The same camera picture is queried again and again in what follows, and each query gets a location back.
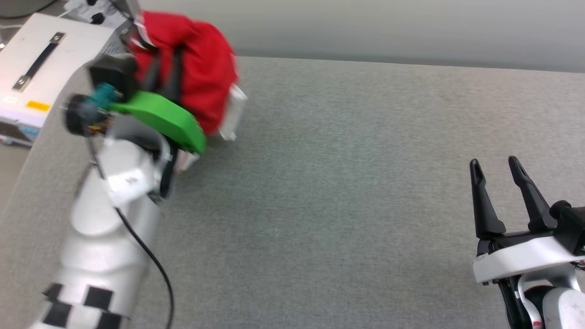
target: red cloth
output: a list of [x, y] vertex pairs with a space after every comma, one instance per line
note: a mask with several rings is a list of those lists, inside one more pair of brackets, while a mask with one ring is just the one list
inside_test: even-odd
[[[206, 135], [217, 132], [230, 86], [238, 79], [228, 41], [216, 27], [206, 22], [171, 13], [145, 11], [142, 14], [148, 37], [161, 52], [161, 82], [167, 80], [173, 49], [183, 44], [181, 105], [195, 115]], [[142, 81], [156, 53], [133, 43], [130, 51], [138, 62], [136, 77]]]

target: electronic device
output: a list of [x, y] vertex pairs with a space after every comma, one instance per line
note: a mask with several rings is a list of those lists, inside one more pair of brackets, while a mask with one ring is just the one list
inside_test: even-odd
[[67, 81], [103, 54], [124, 53], [115, 30], [36, 13], [0, 52], [0, 140], [32, 146]]

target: black handle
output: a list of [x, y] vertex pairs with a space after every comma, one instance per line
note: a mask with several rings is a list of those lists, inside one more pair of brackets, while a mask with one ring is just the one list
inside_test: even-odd
[[29, 70], [25, 73], [24, 76], [21, 76], [18, 81], [12, 86], [12, 89], [16, 91], [24, 91], [24, 89], [29, 85], [32, 78], [35, 74], [39, 71], [43, 63], [49, 58], [53, 50], [57, 48], [61, 40], [65, 37], [65, 33], [57, 32], [55, 35], [49, 40], [49, 44], [43, 52], [37, 57], [35, 62], [30, 66]]
[[477, 159], [473, 159], [469, 163], [469, 171], [472, 177], [476, 236], [484, 239], [504, 234], [506, 232], [506, 226], [495, 214], [494, 207], [486, 191], [486, 178]]
[[514, 183], [522, 191], [524, 204], [528, 212], [528, 229], [531, 232], [541, 232], [556, 226], [556, 221], [549, 214], [550, 207], [534, 182], [530, 179], [517, 157], [508, 158], [510, 171], [514, 178]]

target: checkered pattern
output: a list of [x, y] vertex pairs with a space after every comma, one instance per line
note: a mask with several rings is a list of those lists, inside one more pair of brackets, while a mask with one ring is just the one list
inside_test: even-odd
[[56, 328], [121, 329], [125, 328], [128, 318], [109, 311], [113, 292], [88, 286], [83, 305], [68, 304], [59, 300], [63, 285], [53, 283], [44, 293], [47, 297], [48, 311], [43, 323]]

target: label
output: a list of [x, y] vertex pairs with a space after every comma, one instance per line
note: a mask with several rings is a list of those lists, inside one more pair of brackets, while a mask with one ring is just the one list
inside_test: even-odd
[[24, 126], [20, 126], [18, 127], [20, 129], [21, 132], [30, 135], [30, 136], [34, 136], [37, 137], [39, 134], [39, 130], [38, 129], [34, 129], [34, 128], [29, 128], [29, 127], [24, 127]]
[[28, 103], [26, 103], [26, 107], [30, 107], [30, 108], [38, 109], [39, 111], [47, 112], [51, 108], [51, 105], [41, 103], [41, 102], [29, 101]]
[[4, 97], [4, 99], [2, 99], [2, 101], [7, 102], [7, 103], [11, 103], [11, 104], [16, 104], [17, 100], [18, 100], [18, 98], [11, 97], [11, 96], [6, 96], [6, 97]]

